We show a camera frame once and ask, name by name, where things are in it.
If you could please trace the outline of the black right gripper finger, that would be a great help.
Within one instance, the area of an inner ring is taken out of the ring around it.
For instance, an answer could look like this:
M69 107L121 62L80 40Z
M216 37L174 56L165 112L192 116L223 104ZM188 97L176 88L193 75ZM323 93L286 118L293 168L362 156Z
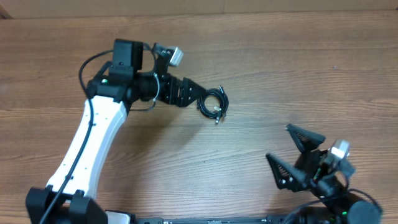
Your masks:
M324 135L314 133L293 124L288 124L285 129L289 132L292 140L300 152L307 152L317 149L319 145L321 145L326 139Z
M297 169L271 153L266 154L266 159L271 167L275 183L279 189L291 191L303 191L308 189L307 174L304 171Z

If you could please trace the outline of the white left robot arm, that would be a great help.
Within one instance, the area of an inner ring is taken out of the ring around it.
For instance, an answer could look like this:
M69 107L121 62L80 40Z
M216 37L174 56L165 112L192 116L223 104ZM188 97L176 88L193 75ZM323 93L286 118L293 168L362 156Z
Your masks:
M95 201L112 141L135 101L162 101L184 108L205 89L172 76L183 57L178 47L117 39L112 59L81 87L85 108L73 141L42 188L31 188L25 206L32 223L134 223L133 214L103 210Z

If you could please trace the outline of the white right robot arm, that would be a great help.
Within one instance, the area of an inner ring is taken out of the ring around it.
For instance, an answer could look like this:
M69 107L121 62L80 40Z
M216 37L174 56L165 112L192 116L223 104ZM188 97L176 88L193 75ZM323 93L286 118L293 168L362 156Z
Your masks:
M356 171L348 160L349 141L338 139L329 149L321 150L324 135L293 124L285 129L300 156L291 165L271 153L266 155L275 183L281 190L309 191L316 200L286 215L268 216L269 223L380 223L382 208L377 201L349 186Z

